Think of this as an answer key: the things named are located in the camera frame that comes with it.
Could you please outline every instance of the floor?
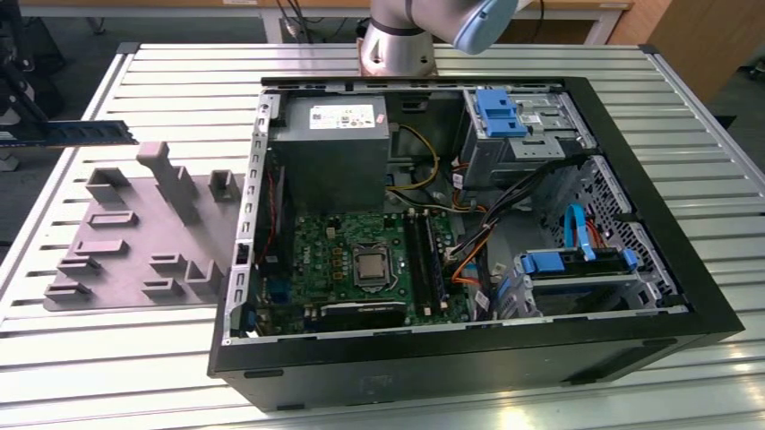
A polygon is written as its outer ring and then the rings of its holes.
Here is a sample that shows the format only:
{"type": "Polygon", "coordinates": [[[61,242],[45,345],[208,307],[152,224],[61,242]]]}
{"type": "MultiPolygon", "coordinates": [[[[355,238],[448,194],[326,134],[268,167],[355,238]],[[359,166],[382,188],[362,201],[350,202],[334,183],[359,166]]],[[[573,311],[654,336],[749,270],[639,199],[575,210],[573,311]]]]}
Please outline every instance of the floor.
{"type": "MultiPolygon", "coordinates": [[[[56,119],[79,119],[96,90],[120,42],[144,43],[264,43],[262,23],[251,18],[228,19],[108,19],[107,33],[93,36],[85,20],[45,19],[52,37],[67,58],[67,67],[53,76],[67,106],[56,119]]],[[[312,24],[316,39],[352,42],[355,20],[326,19],[312,24]]],[[[765,170],[765,82],[736,74],[710,109],[715,115],[737,115],[730,134],[765,170]]],[[[0,173],[0,262],[45,184],[60,152],[15,150],[16,172],[0,173]]]]}

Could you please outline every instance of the cpu socket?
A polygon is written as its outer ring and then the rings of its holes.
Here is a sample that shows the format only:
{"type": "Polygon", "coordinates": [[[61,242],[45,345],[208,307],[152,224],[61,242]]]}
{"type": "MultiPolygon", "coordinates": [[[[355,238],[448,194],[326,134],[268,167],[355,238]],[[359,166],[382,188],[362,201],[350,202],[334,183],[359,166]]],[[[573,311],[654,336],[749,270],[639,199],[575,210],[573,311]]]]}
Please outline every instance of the cpu socket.
{"type": "Polygon", "coordinates": [[[358,243],[354,252],[354,286],[378,293],[391,286],[391,263],[384,242],[358,243]]]}

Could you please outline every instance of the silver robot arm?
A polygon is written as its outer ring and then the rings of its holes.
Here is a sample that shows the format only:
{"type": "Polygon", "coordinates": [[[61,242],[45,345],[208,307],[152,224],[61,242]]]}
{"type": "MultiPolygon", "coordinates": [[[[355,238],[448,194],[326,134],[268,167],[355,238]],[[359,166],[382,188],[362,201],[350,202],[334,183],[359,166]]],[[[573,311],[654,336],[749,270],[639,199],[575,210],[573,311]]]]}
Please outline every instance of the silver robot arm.
{"type": "MultiPolygon", "coordinates": [[[[521,0],[522,6],[529,2],[521,0]]],[[[364,73],[431,74],[431,34],[462,52],[479,54],[497,42],[518,7],[519,0],[372,0],[359,52],[364,73]]]]}

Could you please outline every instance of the motherboard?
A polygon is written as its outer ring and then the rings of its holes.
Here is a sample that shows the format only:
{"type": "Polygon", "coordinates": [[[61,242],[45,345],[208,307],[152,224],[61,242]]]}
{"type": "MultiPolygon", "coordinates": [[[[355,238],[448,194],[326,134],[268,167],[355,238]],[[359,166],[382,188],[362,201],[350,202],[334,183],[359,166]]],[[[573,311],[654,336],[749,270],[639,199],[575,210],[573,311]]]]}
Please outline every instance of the motherboard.
{"type": "Polygon", "coordinates": [[[266,332],[467,322],[463,287],[439,263],[452,243],[443,211],[299,217],[292,275],[267,280],[258,311],[266,332]]]}

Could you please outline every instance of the open computer tower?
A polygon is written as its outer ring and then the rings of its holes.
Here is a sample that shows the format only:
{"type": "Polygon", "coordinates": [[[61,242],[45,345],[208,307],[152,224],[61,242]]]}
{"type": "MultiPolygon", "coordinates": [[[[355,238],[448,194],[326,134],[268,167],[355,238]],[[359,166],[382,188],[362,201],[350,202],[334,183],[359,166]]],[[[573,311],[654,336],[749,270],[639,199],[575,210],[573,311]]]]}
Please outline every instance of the open computer tower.
{"type": "Polygon", "coordinates": [[[581,78],[270,79],[209,373],[262,409],[607,382],[742,330],[581,78]]]}

